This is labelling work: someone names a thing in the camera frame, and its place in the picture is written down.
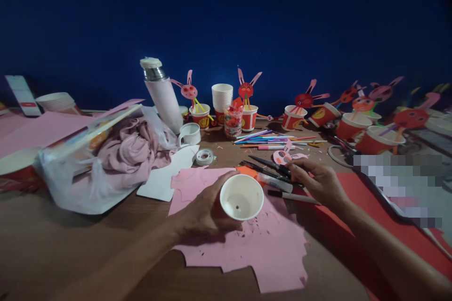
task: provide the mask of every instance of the blue wall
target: blue wall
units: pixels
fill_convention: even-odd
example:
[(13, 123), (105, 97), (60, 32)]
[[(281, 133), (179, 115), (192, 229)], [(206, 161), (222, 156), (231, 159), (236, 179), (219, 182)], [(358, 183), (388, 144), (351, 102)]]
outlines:
[[(362, 85), (406, 79), (376, 111), (411, 89), (449, 81), (452, 36), (445, 0), (0, 0), (0, 100), (14, 103), (5, 74), (24, 74), (37, 96), (68, 91), (81, 108), (107, 109), (150, 96), (139, 60), (158, 57), (211, 104), (212, 84), (238, 89), (278, 115), (318, 79), (332, 99)], [(180, 104), (188, 105), (176, 89)]]

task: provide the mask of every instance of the white paper cup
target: white paper cup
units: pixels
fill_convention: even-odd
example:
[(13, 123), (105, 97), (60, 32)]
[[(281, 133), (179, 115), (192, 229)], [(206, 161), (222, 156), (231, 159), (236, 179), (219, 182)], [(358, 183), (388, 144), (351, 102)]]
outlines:
[(210, 114), (210, 106), (204, 103), (201, 103), (202, 107), (205, 111), (198, 106), (198, 112), (196, 112), (196, 107), (190, 107), (190, 113), (193, 117), (193, 122), (199, 124), (201, 130), (209, 129), (209, 114)]
[(220, 203), (232, 219), (246, 221), (256, 217), (264, 205), (264, 191), (254, 178), (238, 174), (230, 177), (220, 191)]

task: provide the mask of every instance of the pen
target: pen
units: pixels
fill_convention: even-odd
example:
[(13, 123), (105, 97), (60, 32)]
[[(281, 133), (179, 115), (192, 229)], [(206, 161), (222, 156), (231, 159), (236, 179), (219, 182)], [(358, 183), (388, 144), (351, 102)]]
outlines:
[(317, 205), (321, 205), (320, 203), (318, 203), (318, 201), (310, 196), (304, 196), (304, 195), (298, 195), (298, 194), (291, 194), (291, 193), (285, 193), (282, 191), (277, 191), (277, 190), (268, 190), (268, 194), (270, 196), (274, 196), (274, 197), (281, 197), (281, 198), (285, 198), (288, 200), (295, 200), (295, 201), (301, 201), (301, 202), (307, 202), (307, 203), (313, 203), (313, 204), (317, 204)]

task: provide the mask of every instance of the human hand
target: human hand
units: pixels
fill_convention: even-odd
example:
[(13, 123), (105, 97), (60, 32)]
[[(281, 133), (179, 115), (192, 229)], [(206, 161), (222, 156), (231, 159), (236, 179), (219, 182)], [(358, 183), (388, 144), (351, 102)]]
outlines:
[(230, 171), (221, 175), (211, 186), (205, 188), (190, 204), (170, 216), (176, 223), (181, 237), (188, 235), (215, 236), (234, 230), (242, 230), (242, 224), (226, 215), (219, 202), (219, 192), (226, 180), (238, 171)]
[(332, 167), (306, 158), (290, 161), (286, 166), (291, 171), (292, 181), (304, 184), (312, 197), (333, 213), (341, 212), (351, 203)]

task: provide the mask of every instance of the glue stick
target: glue stick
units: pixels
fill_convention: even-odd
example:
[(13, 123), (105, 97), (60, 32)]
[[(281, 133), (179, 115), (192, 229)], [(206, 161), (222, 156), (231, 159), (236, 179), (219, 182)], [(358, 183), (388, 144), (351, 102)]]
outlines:
[(286, 193), (291, 193), (293, 190), (293, 186), (290, 183), (280, 181), (263, 173), (258, 174), (258, 181), (263, 182), (273, 188), (283, 190)]

